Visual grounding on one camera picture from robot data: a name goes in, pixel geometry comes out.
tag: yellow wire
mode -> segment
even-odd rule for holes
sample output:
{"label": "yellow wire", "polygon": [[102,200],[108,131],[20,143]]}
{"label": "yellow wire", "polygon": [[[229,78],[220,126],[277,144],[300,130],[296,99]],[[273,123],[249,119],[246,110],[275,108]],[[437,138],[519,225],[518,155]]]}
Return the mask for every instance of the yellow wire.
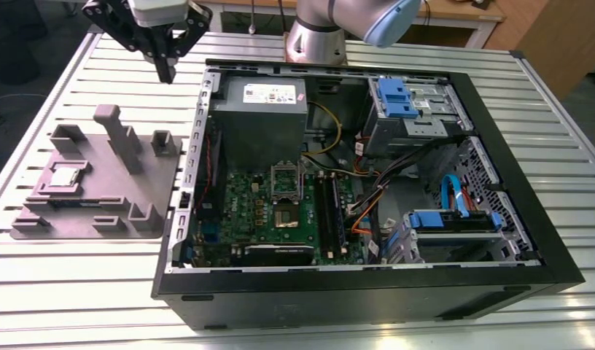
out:
{"label": "yellow wire", "polygon": [[335,124],[336,124],[336,139],[335,142],[332,142],[332,144],[329,146],[327,146],[324,149],[320,149],[319,151],[312,151],[312,152],[304,152],[303,155],[320,155],[321,153],[325,153],[327,151],[329,151],[332,148],[335,148],[335,146],[339,144],[340,142],[340,133],[341,133],[341,124],[340,124],[340,120],[339,118],[335,116],[335,114],[329,111],[329,109],[327,109],[324,106],[321,106],[317,102],[308,102],[309,104],[313,104],[315,106],[317,106],[319,108],[321,108],[321,110],[329,115],[329,118],[333,119]]}

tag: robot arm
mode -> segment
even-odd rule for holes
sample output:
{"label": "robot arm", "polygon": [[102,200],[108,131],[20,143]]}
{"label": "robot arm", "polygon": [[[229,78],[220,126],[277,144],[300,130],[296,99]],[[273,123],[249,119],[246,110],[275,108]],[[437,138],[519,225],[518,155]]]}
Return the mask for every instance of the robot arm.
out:
{"label": "robot arm", "polygon": [[[173,81],[173,65],[209,30],[213,13],[185,0],[89,0],[84,14],[129,51],[154,64],[160,82]],[[177,22],[185,31],[173,36]]]}
{"label": "robot arm", "polygon": [[343,29],[376,47],[401,37],[421,0],[299,0],[285,51],[292,62],[343,64]]}
{"label": "robot arm", "polygon": [[[421,0],[299,0],[287,58],[300,63],[345,62],[344,30],[376,47],[401,37]],[[129,51],[154,64],[160,82],[173,81],[177,59],[209,30],[213,13],[189,0],[89,0],[84,14]],[[173,37],[173,24],[186,29]]]}

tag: red wire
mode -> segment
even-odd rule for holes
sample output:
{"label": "red wire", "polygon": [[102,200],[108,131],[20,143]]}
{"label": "red wire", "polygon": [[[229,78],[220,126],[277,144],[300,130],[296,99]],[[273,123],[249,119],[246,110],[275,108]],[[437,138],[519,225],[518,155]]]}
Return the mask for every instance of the red wire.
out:
{"label": "red wire", "polygon": [[196,204],[194,210],[197,211],[200,208],[200,205],[202,204],[202,199],[206,196],[206,193],[209,192],[210,188],[210,138],[209,135],[205,136],[206,140],[206,186],[204,187],[202,196],[200,197],[200,200]]}

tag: ram slot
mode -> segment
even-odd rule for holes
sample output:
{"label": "ram slot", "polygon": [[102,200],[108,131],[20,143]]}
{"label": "ram slot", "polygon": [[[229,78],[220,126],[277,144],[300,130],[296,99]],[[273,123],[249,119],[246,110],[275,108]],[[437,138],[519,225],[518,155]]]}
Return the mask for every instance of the ram slot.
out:
{"label": "ram slot", "polygon": [[332,259],[347,253],[343,209],[333,174],[319,174],[315,181],[315,210],[321,256]]}

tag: sticker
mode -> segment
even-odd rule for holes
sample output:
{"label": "sticker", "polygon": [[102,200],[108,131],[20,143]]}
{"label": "sticker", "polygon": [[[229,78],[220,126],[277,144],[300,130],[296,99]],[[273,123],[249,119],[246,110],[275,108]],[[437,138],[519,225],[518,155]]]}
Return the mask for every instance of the sticker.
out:
{"label": "sticker", "polygon": [[296,104],[296,87],[295,85],[246,84],[242,88],[242,103]]}
{"label": "sticker", "polygon": [[416,108],[429,108],[429,103],[427,101],[412,101]]}
{"label": "sticker", "polygon": [[363,155],[364,153],[364,145],[361,142],[356,142],[356,155]]}
{"label": "sticker", "polygon": [[373,253],[373,255],[377,256],[379,246],[377,244],[375,244],[373,241],[368,241],[368,250],[371,250],[371,253]]}

